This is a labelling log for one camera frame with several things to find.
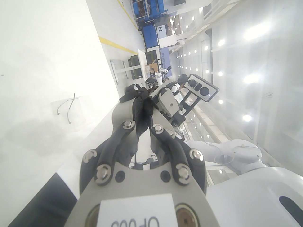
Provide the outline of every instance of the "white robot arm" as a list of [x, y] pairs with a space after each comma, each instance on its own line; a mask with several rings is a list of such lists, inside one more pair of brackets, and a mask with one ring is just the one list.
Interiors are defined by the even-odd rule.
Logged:
[[203, 153], [205, 161], [225, 165], [238, 175], [267, 167], [261, 161], [261, 150], [246, 140], [230, 140], [219, 144], [188, 140], [185, 143]]

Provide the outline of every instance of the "white robot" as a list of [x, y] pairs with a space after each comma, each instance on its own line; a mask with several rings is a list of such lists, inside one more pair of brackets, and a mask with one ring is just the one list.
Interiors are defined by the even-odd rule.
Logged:
[[[120, 99], [112, 136], [83, 157], [81, 196], [65, 226], [303, 226], [303, 177], [267, 167], [260, 149], [244, 140], [215, 144], [177, 138], [174, 129], [218, 88], [192, 74], [179, 105], [173, 85], [167, 81], [150, 96], [144, 88], [128, 90]], [[192, 93], [197, 99], [188, 105]], [[145, 131], [158, 162], [149, 170], [129, 168]], [[207, 189], [205, 161], [239, 176]]]

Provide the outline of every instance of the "sign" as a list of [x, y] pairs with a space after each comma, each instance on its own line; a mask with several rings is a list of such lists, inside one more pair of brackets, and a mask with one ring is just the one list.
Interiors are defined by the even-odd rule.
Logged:
[[178, 227], [171, 194], [102, 200], [97, 227]]
[[[163, 68], [168, 68], [170, 66], [170, 56], [169, 56], [169, 48], [160, 48], [161, 61]], [[166, 77], [172, 76], [171, 70], [165, 75]]]
[[166, 37], [166, 27], [165, 25], [156, 27], [158, 39]]

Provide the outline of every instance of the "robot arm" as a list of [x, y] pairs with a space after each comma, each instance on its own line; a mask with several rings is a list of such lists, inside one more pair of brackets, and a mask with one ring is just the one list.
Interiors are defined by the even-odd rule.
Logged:
[[[205, 197], [207, 183], [203, 155], [175, 137], [172, 123], [184, 119], [172, 113], [177, 109], [174, 108], [175, 98], [170, 95], [170, 89], [160, 87], [158, 95], [151, 98], [145, 88], [140, 88], [129, 91], [120, 99], [112, 114], [111, 137], [83, 156], [81, 196], [65, 226], [119, 226], [116, 221], [104, 225], [104, 219], [99, 218], [103, 202], [169, 193], [176, 213], [173, 216], [176, 217], [175, 224], [169, 226], [219, 227]], [[163, 102], [162, 112], [153, 99]], [[148, 128], [151, 149], [158, 157], [159, 166], [144, 171], [129, 169], [139, 137]], [[114, 215], [120, 217], [115, 219], [119, 223], [133, 221], [132, 214], [122, 217], [118, 213]], [[163, 225], [166, 224], [159, 220], [158, 226]]]
[[261, 150], [246, 140], [230, 140], [219, 144], [189, 140], [185, 143], [201, 151], [205, 161], [225, 165], [238, 175], [267, 167], [261, 161]]

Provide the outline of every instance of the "black strap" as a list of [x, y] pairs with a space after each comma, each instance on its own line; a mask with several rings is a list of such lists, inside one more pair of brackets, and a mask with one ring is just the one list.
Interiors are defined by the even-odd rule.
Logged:
[[134, 98], [141, 97], [143, 100], [143, 113], [144, 116], [150, 116], [154, 114], [154, 107], [158, 109], [158, 106], [153, 102], [153, 100], [148, 96], [148, 91], [145, 87], [140, 87], [138, 84], [130, 85], [125, 89], [125, 95], [120, 98], [120, 103], [132, 100]]

